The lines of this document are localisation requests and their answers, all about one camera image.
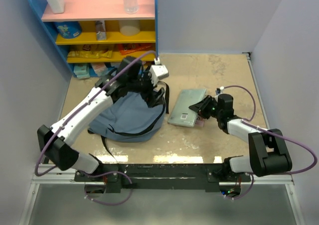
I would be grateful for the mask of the pink book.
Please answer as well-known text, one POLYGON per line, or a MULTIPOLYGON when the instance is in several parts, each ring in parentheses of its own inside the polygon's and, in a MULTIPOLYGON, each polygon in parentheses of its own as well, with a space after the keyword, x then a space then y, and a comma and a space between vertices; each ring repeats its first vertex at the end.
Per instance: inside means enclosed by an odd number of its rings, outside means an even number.
POLYGON ((198 126, 204 126, 204 121, 203 120, 197 120, 195 122, 195 124, 198 125, 198 126))

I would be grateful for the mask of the pale green bottom book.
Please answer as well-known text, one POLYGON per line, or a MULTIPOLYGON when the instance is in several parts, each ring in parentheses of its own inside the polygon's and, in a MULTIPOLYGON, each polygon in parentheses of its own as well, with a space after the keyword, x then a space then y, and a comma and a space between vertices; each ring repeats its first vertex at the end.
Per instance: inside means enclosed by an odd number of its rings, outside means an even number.
POLYGON ((197 113, 189 109, 189 107, 203 100, 205 94, 206 89, 181 90, 167 123, 184 127, 194 127, 197 120, 197 113))

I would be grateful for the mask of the blue grey backpack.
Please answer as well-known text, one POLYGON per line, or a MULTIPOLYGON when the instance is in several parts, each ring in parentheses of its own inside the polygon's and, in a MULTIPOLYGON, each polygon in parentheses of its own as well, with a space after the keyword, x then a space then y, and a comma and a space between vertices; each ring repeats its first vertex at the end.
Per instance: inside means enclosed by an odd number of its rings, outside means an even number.
POLYGON ((162 127, 164 117, 169 113, 169 85, 161 83, 165 94, 155 107, 150 108, 139 93, 128 92, 93 119, 87 129, 88 133, 99 135, 108 153, 107 140, 129 143, 150 140, 162 127))

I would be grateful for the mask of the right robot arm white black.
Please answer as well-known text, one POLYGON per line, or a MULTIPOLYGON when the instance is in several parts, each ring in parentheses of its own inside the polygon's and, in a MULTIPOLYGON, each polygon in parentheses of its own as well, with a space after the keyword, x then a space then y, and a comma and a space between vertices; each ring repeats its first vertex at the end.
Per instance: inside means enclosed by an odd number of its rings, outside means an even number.
POLYGON ((224 159, 222 176, 232 182, 240 173, 252 173, 258 177, 283 174, 292 169, 292 160, 285 140, 278 129, 267 130, 244 124, 244 119, 234 113, 233 97, 229 94, 207 96, 189 109, 203 119, 217 120, 218 127, 226 134, 246 142, 248 156, 224 159))

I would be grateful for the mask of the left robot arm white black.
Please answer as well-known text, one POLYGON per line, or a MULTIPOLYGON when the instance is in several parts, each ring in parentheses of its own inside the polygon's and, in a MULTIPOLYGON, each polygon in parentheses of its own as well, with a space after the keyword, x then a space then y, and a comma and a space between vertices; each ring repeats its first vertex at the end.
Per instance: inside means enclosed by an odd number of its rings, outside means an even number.
POLYGON ((125 67, 102 76, 83 99, 68 115, 51 127, 42 125, 38 131, 40 157, 46 156, 55 167, 65 171, 73 168, 82 171, 91 181, 103 177, 102 163, 90 154, 72 149, 77 136, 104 110, 115 108, 118 101, 129 92, 137 93, 149 108, 157 103, 163 90, 155 91, 157 83, 169 76, 165 65, 156 58, 142 75, 139 74, 140 58, 125 58, 125 67))

